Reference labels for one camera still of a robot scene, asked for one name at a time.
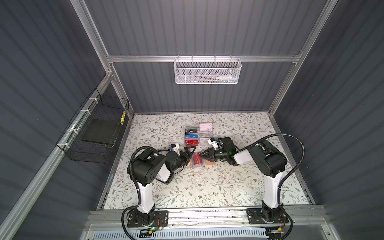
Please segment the clear acrylic card display stand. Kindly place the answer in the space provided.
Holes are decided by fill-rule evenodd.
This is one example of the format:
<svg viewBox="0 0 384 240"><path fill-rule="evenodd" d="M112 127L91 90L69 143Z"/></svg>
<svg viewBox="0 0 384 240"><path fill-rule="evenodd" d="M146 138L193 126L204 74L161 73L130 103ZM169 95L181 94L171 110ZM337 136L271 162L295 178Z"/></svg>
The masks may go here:
<svg viewBox="0 0 384 240"><path fill-rule="evenodd" d="M213 132L212 133L201 133L201 132L199 132L199 124L197 124L197 125L184 126L184 139L185 139L185 128L197 128L198 129L198 136L199 136L199 138L212 138L213 137Z"/></svg>

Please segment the pink leather card wallet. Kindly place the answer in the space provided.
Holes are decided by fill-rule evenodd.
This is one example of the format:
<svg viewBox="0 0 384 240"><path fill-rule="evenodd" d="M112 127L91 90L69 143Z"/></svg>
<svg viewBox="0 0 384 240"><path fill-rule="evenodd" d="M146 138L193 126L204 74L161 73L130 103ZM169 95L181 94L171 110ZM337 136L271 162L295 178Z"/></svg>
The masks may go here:
<svg viewBox="0 0 384 240"><path fill-rule="evenodd" d="M202 157L200 157L199 153L200 152L193 154L190 161L191 168L214 166L216 164L215 162L210 162L208 160L203 159Z"/></svg>

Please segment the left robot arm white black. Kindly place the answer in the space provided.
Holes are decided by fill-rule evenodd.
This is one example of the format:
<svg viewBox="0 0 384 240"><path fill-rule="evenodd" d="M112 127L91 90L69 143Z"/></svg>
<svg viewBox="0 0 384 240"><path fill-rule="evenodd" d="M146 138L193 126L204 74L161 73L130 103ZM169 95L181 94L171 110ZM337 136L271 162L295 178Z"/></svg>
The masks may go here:
<svg viewBox="0 0 384 240"><path fill-rule="evenodd" d="M180 149L178 144L172 144L166 150L143 146L134 151L127 173L138 192L139 213L149 215L155 207L152 183L157 180L170 184L178 170L188 165L195 151L195 146Z"/></svg>

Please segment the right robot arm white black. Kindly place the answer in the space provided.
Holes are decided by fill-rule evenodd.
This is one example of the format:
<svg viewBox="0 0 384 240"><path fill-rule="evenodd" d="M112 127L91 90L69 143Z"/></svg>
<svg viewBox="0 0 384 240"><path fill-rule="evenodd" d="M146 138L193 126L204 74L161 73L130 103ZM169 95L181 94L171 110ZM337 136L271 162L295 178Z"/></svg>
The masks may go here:
<svg viewBox="0 0 384 240"><path fill-rule="evenodd" d="M199 153L199 156L209 162L224 161L232 166L241 166L254 162L264 175L265 194L262 200L261 217L264 222L271 224L282 220L283 205L279 202L279 183L283 178L287 158L267 140L258 141L244 149L238 148L229 137L208 140L212 146Z"/></svg>

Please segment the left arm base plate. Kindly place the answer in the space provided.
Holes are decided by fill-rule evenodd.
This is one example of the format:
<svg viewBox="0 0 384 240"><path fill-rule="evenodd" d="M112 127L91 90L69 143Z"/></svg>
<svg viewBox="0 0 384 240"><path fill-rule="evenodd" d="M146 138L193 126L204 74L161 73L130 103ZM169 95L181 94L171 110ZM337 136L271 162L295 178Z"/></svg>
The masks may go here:
<svg viewBox="0 0 384 240"><path fill-rule="evenodd" d="M148 214L141 213L138 210L132 210L127 215L126 226L128 228L139 227L167 227L169 220L169 211L150 211Z"/></svg>

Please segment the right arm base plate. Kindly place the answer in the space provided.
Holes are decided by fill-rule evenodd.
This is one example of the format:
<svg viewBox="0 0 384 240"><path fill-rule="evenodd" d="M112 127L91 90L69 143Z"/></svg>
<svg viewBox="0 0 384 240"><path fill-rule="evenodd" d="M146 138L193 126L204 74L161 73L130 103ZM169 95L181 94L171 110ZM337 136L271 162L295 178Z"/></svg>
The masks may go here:
<svg viewBox="0 0 384 240"><path fill-rule="evenodd" d="M290 222L287 215L281 208L268 209L249 208L246 209L247 217L250 224L287 224Z"/></svg>

